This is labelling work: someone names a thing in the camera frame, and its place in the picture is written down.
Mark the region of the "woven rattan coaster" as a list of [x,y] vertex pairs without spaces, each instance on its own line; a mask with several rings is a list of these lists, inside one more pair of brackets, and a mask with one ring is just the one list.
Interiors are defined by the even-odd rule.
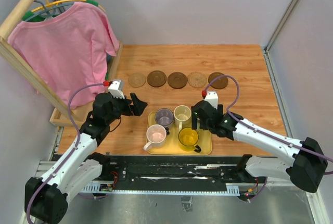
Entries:
[[201,72],[192,72],[187,76],[187,80],[190,86],[194,88],[200,88],[205,86],[207,77]]
[[128,78],[128,83],[134,88],[141,87],[146,82],[146,76],[142,73],[133,73]]

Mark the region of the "brown ceramic coaster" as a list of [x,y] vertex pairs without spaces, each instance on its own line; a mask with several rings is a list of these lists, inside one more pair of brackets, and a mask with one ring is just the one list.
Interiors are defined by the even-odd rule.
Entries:
[[182,89],[187,84],[187,77],[181,72],[173,72],[168,76],[168,85],[173,89]]
[[155,70],[148,74],[147,82],[154,88],[163,86],[167,81],[167,77],[163,71]]
[[211,84],[211,86],[215,89],[224,89],[228,85],[228,78],[227,77],[221,77],[223,76],[223,73],[220,72],[213,72],[208,77],[208,82],[211,83],[214,79],[214,83]]

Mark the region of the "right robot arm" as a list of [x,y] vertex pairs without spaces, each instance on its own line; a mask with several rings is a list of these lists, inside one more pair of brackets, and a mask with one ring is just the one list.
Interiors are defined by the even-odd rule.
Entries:
[[306,192],[317,192],[329,159],[315,139],[307,137],[302,141],[268,131],[241,115],[230,111],[224,113],[221,104],[213,107],[207,101],[200,101],[191,111],[199,120],[200,128],[220,138],[248,143],[274,155],[268,159],[246,156],[244,164],[235,170],[239,181],[273,177],[290,180]]

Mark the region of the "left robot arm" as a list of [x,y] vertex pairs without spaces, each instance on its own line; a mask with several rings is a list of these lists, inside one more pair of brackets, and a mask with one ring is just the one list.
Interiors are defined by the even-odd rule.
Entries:
[[111,175],[110,158],[95,152],[110,133],[110,125],[122,116],[140,116],[147,103],[135,93],[117,98],[110,93],[95,97],[92,111],[60,159],[39,178],[25,184],[24,211],[27,222],[35,217],[44,223],[59,223],[69,203],[91,181],[106,180]]

